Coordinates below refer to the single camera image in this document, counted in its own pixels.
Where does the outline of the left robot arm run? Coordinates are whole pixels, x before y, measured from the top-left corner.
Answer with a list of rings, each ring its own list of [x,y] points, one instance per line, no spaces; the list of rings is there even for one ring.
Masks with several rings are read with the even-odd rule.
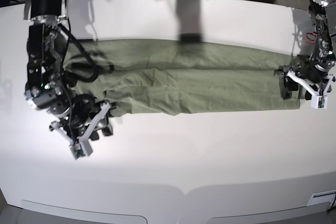
[[[280,76],[280,94],[284,100],[304,88],[306,100],[316,101],[318,108],[325,108],[335,83],[335,75],[330,72],[335,67],[335,0],[307,1],[314,30],[306,33],[304,39],[313,45],[313,50],[297,55],[274,73]]]

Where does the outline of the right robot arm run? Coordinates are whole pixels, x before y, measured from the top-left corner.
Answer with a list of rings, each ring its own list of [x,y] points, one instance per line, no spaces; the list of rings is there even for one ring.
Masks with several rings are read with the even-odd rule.
[[[98,140],[113,134],[108,113],[111,104],[98,102],[90,94],[76,94],[78,81],[92,83],[98,66],[71,32],[68,0],[26,0],[24,20],[30,22],[26,50],[28,54],[25,97],[36,110],[55,116],[51,131],[58,131],[78,146],[86,140]],[[65,70],[69,46],[74,44],[88,62],[92,75],[80,76]]]

